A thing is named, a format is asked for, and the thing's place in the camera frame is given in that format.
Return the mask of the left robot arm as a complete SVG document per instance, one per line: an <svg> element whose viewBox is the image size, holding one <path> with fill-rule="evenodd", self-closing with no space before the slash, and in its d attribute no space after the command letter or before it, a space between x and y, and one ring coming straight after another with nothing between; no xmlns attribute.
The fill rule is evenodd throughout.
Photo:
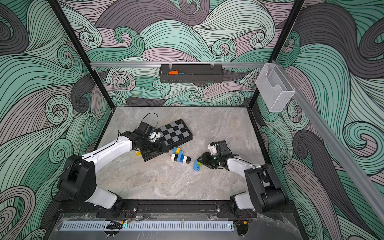
<svg viewBox="0 0 384 240"><path fill-rule="evenodd" d="M116 140L91 153L68 157L58 180L58 190L76 202L112 209L119 197L98 187L96 173L130 151L139 151L145 155L166 153L168 147L160 140L160 136L160 132L151 125L141 122L136 130L119 133Z"/></svg>

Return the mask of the light blue long brick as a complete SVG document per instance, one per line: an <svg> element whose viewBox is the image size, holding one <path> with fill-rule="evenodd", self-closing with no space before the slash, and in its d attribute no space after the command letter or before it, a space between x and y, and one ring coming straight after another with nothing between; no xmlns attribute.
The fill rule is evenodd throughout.
<svg viewBox="0 0 384 240"><path fill-rule="evenodd" d="M198 160L194 160L194 170L196 172L200 171L200 165L199 165Z"/></svg>
<svg viewBox="0 0 384 240"><path fill-rule="evenodd" d="M179 151L178 157L177 157L177 161L180 162L180 163L184 162L184 154L183 154L182 151Z"/></svg>

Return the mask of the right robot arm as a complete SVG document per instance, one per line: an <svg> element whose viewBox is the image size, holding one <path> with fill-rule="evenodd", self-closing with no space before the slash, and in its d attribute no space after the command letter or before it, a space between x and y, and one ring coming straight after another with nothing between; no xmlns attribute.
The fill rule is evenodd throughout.
<svg viewBox="0 0 384 240"><path fill-rule="evenodd" d="M226 141L212 142L195 165L211 170L225 169L246 180L247 190L231 196L230 209L235 216L248 211L265 213L289 202L284 187L271 164L255 165L232 153Z"/></svg>

